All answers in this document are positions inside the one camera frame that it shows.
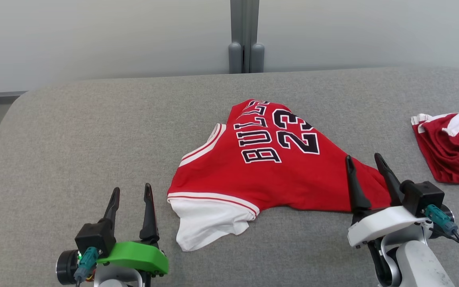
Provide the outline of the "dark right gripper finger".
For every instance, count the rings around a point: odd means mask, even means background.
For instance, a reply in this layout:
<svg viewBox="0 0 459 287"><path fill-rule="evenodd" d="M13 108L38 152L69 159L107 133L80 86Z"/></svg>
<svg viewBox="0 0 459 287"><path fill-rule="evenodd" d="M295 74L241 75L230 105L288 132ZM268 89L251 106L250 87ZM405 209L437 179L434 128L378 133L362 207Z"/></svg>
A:
<svg viewBox="0 0 459 287"><path fill-rule="evenodd" d="M390 195L390 205L401 206L404 194L400 190L400 182L397 176L395 176L381 154L375 153L375 163L386 183L388 194Z"/></svg>
<svg viewBox="0 0 459 287"><path fill-rule="evenodd" d="M352 214L365 214L371 210L371 202L365 196L357 178L357 169L352 157L347 155L345 158L347 185L349 190L350 211Z"/></svg>

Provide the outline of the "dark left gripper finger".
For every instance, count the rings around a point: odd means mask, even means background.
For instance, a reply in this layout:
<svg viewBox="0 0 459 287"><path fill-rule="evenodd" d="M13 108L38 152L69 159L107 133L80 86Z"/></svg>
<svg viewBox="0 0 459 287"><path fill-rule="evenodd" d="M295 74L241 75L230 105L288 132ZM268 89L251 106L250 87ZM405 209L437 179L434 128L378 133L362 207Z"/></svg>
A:
<svg viewBox="0 0 459 287"><path fill-rule="evenodd" d="M110 223L110 231L114 232L116 222L116 212L120 207L120 188L115 187L109 200L108 206L102 220Z"/></svg>
<svg viewBox="0 0 459 287"><path fill-rule="evenodd" d="M145 214L142 229L139 232L139 238L144 244L158 244L160 235L157 227L153 191L150 183L145 184L143 200L145 203Z"/></svg>

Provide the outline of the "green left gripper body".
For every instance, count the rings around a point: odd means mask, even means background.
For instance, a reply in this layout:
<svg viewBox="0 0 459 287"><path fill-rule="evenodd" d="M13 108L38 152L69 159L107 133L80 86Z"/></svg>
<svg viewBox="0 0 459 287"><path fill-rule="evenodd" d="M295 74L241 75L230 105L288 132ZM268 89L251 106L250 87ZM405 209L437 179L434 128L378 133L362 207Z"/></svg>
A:
<svg viewBox="0 0 459 287"><path fill-rule="evenodd" d="M154 245L127 241L116 243L108 257L99 258L95 274L102 276L103 269L123 267L145 272L152 277L169 273L169 260L161 249Z"/></svg>

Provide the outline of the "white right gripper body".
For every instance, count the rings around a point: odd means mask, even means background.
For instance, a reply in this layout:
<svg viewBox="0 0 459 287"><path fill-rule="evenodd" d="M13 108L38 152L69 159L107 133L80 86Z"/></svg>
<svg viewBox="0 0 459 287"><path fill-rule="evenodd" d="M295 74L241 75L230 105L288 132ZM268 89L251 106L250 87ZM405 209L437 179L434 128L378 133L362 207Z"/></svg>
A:
<svg viewBox="0 0 459 287"><path fill-rule="evenodd" d="M347 239L351 247L357 247L426 219L415 217L402 206L388 207L351 225Z"/></svg>

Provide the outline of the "red shorts with white stripes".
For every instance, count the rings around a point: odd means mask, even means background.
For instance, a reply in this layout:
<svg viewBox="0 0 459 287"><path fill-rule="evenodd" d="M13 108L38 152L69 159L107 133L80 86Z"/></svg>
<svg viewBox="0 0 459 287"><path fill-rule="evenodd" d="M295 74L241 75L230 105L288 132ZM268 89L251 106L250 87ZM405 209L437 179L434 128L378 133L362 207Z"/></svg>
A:
<svg viewBox="0 0 459 287"><path fill-rule="evenodd" d="M420 113L410 123L435 180L459 184L459 113Z"/></svg>

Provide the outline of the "red Bulls jersey white sleeves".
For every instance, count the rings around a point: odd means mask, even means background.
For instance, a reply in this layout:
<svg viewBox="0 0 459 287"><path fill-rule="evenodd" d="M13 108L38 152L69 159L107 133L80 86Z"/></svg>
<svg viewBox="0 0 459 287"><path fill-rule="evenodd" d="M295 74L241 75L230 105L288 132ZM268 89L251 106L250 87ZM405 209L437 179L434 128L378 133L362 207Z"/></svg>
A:
<svg viewBox="0 0 459 287"><path fill-rule="evenodd" d="M202 146L185 154L167 191L180 218L176 241L191 252L238 236L260 212L350 212L347 154L285 105L249 99L232 107Z"/></svg>

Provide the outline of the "grey vertical post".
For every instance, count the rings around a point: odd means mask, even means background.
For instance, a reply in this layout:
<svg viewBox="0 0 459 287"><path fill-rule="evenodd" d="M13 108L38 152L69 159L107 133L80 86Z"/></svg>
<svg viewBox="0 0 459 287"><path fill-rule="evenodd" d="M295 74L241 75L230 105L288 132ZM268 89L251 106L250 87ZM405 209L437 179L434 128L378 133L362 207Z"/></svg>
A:
<svg viewBox="0 0 459 287"><path fill-rule="evenodd" d="M263 73L265 47L257 40L260 0L230 0L229 73Z"/></svg>

